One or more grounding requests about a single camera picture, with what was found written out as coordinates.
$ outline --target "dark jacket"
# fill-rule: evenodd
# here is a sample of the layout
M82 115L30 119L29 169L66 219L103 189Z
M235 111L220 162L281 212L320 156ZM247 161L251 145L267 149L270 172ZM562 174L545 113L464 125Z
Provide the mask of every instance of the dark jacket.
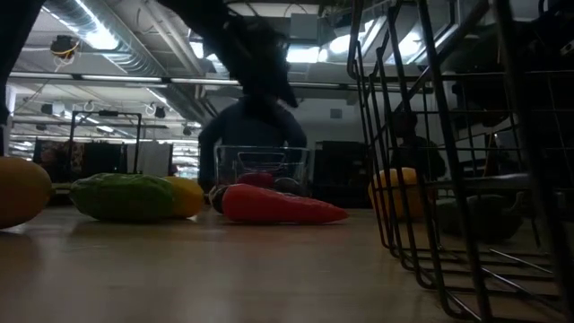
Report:
M204 188L215 180L213 149L220 139L222 145L307 147L307 137L289 111L246 97L225 109L199 135L199 183Z
M445 161L440 157L437 145L420 136L401 144L398 151L394 152L391 157L391 167L414 168L427 180L436 180L445 176L447 172Z

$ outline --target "green vegetable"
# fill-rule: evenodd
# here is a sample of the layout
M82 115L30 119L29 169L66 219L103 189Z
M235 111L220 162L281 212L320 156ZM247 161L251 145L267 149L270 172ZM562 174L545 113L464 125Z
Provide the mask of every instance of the green vegetable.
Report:
M70 198L95 219L119 222L153 222L171 216L174 195L171 184L148 175L98 174L79 179Z

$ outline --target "clear plastic box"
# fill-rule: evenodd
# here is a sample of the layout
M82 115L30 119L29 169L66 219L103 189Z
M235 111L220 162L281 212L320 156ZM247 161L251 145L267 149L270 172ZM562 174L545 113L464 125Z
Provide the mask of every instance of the clear plastic box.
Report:
M236 184L245 174L269 173L296 180L307 191L309 150L289 147L215 147L217 185Z

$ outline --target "dark vegetable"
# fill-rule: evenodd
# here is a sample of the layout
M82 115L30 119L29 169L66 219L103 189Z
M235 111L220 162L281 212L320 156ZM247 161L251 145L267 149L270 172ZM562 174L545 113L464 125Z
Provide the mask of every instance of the dark vegetable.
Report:
M280 178L276 179L274 189L281 193L290 193L296 196L305 196L305 189L295 179Z
M349 215L316 199L285 195L250 185L232 185L223 196L223 214L235 222L321 224Z
M212 205L212 207L215 209L215 211L223 214L223 195L225 194L225 191L227 190L228 186L223 186L220 188L215 188L213 190L213 193L210 192L210 196L209 196L209 202Z
M165 180L148 175L98 174L75 181L70 198L95 219L118 222L153 222L170 217L173 189Z

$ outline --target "red carrot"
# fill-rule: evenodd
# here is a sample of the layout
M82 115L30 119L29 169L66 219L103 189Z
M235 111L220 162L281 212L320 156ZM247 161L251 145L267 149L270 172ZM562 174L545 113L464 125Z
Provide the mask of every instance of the red carrot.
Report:
M234 222L321 224L349 217L344 209L313 198L238 184L223 196L223 214Z

